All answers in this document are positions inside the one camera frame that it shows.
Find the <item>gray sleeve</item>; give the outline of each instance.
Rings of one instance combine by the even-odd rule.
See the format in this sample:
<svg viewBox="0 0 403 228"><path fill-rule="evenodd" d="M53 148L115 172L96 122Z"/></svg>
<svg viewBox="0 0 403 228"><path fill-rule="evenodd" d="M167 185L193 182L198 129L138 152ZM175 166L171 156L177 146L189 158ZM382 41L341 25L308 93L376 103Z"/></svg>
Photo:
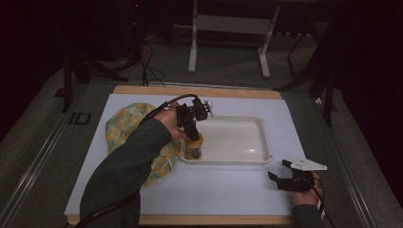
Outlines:
<svg viewBox="0 0 403 228"><path fill-rule="evenodd" d="M92 174L81 200L80 217L84 218L140 189L151 172L153 159L157 158L162 147L171 141L170 132L155 119L147 121L133 131L126 142L107 156ZM132 223L134 218L138 220L139 215L127 214L129 211L140 213L140 199L134 203L136 205L118 209L118 212L105 215L88 227L96 227L97 223L120 227L122 219L125 223Z"/></svg>

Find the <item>white stand leg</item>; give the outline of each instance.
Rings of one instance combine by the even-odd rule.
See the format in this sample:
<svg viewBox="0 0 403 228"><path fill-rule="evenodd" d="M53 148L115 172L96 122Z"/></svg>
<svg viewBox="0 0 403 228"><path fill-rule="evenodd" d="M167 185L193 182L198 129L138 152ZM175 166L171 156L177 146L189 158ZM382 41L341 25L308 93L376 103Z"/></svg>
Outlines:
<svg viewBox="0 0 403 228"><path fill-rule="evenodd" d="M258 48L260 67L261 67L261 73L262 73L263 78L270 78L269 66L267 65L267 59L266 59L266 51L267 51L267 47L269 46L270 38L273 35L273 28L275 27L275 24L276 24L278 12L279 12L279 7L276 7L276 9L273 13L272 20L269 23L269 26L267 29L266 39L264 41L264 44L262 47Z"/></svg>
<svg viewBox="0 0 403 228"><path fill-rule="evenodd" d="M198 57L198 0L193 1L193 27L192 27L192 48L190 49L189 73L196 72L196 60Z"/></svg>

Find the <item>dark background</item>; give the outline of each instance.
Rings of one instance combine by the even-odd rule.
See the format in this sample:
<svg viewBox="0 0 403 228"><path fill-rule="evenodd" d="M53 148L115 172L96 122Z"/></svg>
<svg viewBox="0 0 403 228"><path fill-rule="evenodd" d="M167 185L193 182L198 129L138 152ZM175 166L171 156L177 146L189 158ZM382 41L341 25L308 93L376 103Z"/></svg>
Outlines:
<svg viewBox="0 0 403 228"><path fill-rule="evenodd" d="M54 23L65 15L63 1L6 0L0 2L1 68L0 68L0 140L8 133L14 123L24 113L30 101L41 89L44 82L63 66L64 52L60 40L55 36ZM127 13L125 4L121 15ZM215 10L214 2L201 5L201 10ZM228 14L254 13L240 10L236 5L223 5ZM402 134L402 99L401 87L403 77L402 53L402 16L403 10L394 1L365 1L354 3L355 7L342 15L344 29L335 37L344 40L328 40L332 44L343 44L338 50L346 58L338 68L336 87L341 89L346 105L350 108L361 128L374 156L382 169L396 197L403 204L403 188L400 186L403 174ZM159 30L167 38L172 35L172 24L191 24L191 1L174 0L148 1L146 6L146 24ZM295 33L298 30L297 9L289 6L283 8L276 31ZM115 23L98 23L100 11L89 5L86 17L93 18L98 25ZM98 28L98 34L107 30ZM122 38L115 36L115 42L105 39L103 49L106 57L119 55ZM332 46L325 48L324 56L338 55Z"/></svg>

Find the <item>gray carpet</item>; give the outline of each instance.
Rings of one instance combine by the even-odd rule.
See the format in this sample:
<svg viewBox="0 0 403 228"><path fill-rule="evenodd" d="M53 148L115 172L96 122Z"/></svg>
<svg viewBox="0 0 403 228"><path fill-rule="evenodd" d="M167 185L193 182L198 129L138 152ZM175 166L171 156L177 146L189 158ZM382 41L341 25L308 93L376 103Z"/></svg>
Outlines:
<svg viewBox="0 0 403 228"><path fill-rule="evenodd" d="M248 38L257 42L240 45L241 39ZM288 36L273 38L267 55L271 79L263 79L260 74L256 51L259 37L237 37L233 42L220 34L202 34L197 72L188 74L189 34L182 33L172 43L161 42L160 37L154 36L148 42L153 48L150 66L157 77L163 77L161 80L167 86L181 83L270 89L293 80L285 58L295 41ZM293 57L297 70L308 61L314 48L315 43L309 37L303 40ZM151 49L144 47L144 58L149 56ZM140 66L123 73L130 78L126 83L130 85L140 85L142 75ZM155 81L153 85L163 85L151 71L148 70L146 75L150 81ZM63 100L53 96L62 86L62 76L60 71L48 80L21 120L1 141L2 210L30 163L43 151L44 145L49 145L42 170L27 197L15 208L10 227L63 227L66 224L63 213L69 194L107 96L115 85L121 84L96 74L88 86L75 83L77 102L68 113L62 114ZM309 83L300 85L282 93L282 96L289 105L307 158L329 167L329 171L320 173L320 176L327 189L326 208L336 227L402 227L402 209L381 175L339 91L335 93L332 113L334 127L329 128L321 119L320 105L308 97L308 87ZM86 125L69 123L73 113L91 114L91 120ZM55 142L49 143L48 136L59 124L62 128L54 137Z"/></svg>

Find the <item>hand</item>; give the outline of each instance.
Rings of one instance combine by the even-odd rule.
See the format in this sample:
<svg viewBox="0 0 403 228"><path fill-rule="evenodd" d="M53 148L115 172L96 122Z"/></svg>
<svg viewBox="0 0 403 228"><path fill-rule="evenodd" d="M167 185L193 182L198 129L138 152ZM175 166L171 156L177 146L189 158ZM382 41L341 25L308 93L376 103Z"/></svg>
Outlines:
<svg viewBox="0 0 403 228"><path fill-rule="evenodd" d="M319 187L319 175L316 172L312 172L314 174L315 178L315 188L318 191L318 193L322 196L322 190ZM308 204L308 205L314 205L317 206L319 204L319 196L317 193L311 189L307 192L294 192L293 193L293 202L295 206L301 205L301 204Z"/></svg>
<svg viewBox="0 0 403 228"><path fill-rule="evenodd" d="M173 140L184 140L187 138L187 136L184 131L178 128L176 106L179 106L179 103L172 103L168 109L161 110L154 118L163 123L163 125L171 133Z"/></svg>

